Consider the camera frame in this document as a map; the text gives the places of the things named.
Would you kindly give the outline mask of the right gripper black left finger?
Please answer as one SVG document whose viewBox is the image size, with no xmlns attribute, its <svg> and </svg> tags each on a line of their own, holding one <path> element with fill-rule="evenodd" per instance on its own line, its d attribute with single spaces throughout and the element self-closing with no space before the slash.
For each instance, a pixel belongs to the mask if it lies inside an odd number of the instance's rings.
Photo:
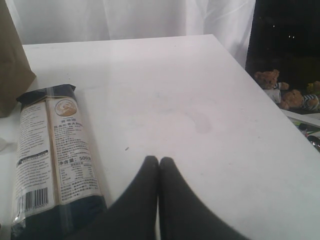
<svg viewBox="0 0 320 240">
<path fill-rule="evenodd" d="M 159 162 L 147 156 L 133 181 L 105 213 L 72 235 L 73 240 L 154 240 Z"/>
</svg>

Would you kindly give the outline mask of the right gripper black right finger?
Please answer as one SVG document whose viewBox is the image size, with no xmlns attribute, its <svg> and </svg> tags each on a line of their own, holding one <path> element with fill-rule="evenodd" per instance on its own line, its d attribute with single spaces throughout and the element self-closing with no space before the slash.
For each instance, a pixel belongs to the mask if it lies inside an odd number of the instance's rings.
<svg viewBox="0 0 320 240">
<path fill-rule="evenodd" d="M 162 240 L 247 239 L 206 207 L 170 157 L 159 163 L 158 207 Z"/>
</svg>

